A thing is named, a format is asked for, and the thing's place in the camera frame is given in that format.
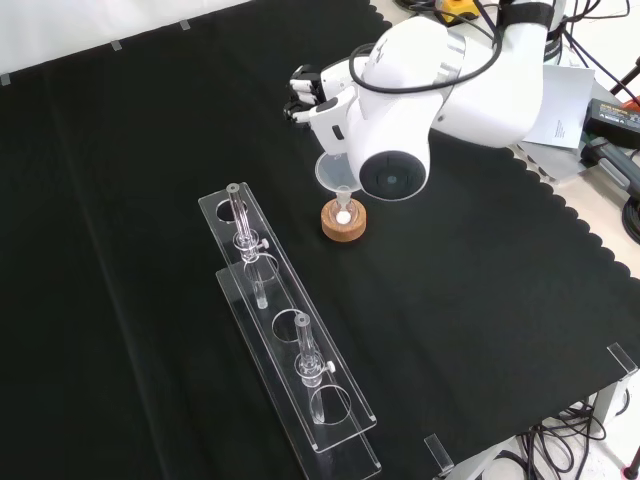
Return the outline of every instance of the black cloth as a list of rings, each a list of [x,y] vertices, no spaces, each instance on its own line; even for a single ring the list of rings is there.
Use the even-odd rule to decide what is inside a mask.
[[[4,476],[62,463],[51,426],[67,478],[301,477],[215,278],[197,200],[230,182],[253,190],[376,414],[380,478],[437,473],[432,433],[460,462],[619,379],[614,342],[640,363],[640,282],[507,150],[434,132],[422,193],[356,195],[365,235],[323,236],[321,150],[281,118],[285,85],[388,28],[366,1],[190,23],[0,89],[0,291],[20,344],[5,399],[32,406],[12,419],[28,464]]]

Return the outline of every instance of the robotic arm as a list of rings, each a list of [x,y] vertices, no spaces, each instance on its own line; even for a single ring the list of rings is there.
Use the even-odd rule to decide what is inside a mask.
[[[298,108],[285,113],[296,123],[308,122],[327,153],[346,152],[354,177],[369,195],[409,198],[429,177],[431,127],[490,147],[511,145],[533,127],[542,102],[551,2],[510,4],[501,55],[470,80],[437,88],[478,70],[493,55],[492,48],[425,17],[413,17],[387,31],[368,57],[356,57],[355,73],[378,90],[436,89],[372,91],[353,81],[345,60],[323,70],[319,79],[302,71],[294,74],[291,88],[298,93]],[[323,103],[314,106],[316,101]],[[313,108],[305,111],[301,103]]]

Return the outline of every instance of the wooden cork base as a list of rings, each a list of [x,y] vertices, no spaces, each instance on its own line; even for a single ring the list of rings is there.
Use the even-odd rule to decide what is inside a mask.
[[[322,220],[322,231],[324,234],[335,242],[351,242],[359,238],[367,228],[367,211],[359,201],[351,199],[358,209],[356,221],[347,225],[339,224],[336,219],[329,213],[329,208],[335,200],[331,200],[324,207],[320,218]]]

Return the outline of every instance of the white wall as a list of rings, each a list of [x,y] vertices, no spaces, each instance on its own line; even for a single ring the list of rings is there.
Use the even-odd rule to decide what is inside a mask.
[[[0,74],[248,0],[0,0]]]

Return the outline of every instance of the acrylic test tube rack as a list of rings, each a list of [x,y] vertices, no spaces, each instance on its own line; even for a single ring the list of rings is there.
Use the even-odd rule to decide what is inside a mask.
[[[364,432],[376,417],[249,187],[199,203],[227,262],[218,281],[306,477],[375,475]]]

